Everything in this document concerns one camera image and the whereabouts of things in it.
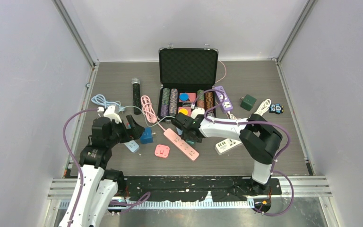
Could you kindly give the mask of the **teal small cube adapter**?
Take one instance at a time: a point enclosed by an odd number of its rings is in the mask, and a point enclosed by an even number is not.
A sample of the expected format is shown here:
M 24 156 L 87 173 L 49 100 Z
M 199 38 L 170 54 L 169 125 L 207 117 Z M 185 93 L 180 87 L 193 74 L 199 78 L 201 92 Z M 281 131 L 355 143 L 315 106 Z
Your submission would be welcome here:
M 195 141 L 192 141 L 192 140 L 186 140 L 186 142 L 190 145 L 194 145 L 196 142 Z

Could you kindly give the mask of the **blue cube socket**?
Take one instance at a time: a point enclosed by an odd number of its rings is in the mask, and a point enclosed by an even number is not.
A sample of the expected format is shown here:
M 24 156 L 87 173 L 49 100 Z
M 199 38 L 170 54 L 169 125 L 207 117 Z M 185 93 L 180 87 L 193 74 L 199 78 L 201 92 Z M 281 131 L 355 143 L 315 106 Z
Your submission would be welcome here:
M 154 142 L 154 132 L 152 132 L 151 127 L 146 127 L 143 134 L 140 137 L 141 144 L 149 144 Z

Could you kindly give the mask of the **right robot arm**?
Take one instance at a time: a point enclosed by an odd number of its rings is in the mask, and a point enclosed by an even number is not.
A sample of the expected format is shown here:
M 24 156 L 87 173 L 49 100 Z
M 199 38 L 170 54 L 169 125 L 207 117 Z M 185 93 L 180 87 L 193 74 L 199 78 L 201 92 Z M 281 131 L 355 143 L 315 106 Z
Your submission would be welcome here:
M 182 130 L 181 138 L 184 140 L 202 142 L 203 138 L 219 137 L 240 141 L 254 160 L 250 188 L 257 194 L 269 189 L 282 134 L 288 134 L 285 128 L 266 121 L 258 114 L 231 120 L 204 114 L 189 117 L 179 113 L 172 119 L 172 124 Z

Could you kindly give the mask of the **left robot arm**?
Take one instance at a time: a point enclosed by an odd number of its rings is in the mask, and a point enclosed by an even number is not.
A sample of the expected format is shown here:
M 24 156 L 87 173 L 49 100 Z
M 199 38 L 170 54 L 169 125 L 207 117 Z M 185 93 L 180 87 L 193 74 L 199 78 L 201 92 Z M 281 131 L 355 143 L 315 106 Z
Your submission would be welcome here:
M 100 225 L 112 197 L 120 196 L 126 190 L 123 172 L 106 168 L 112 148 L 139 139 L 144 130 L 132 115 L 126 116 L 126 122 L 116 114 L 93 120 L 88 144 L 80 152 L 77 184 L 59 223 L 61 227 Z

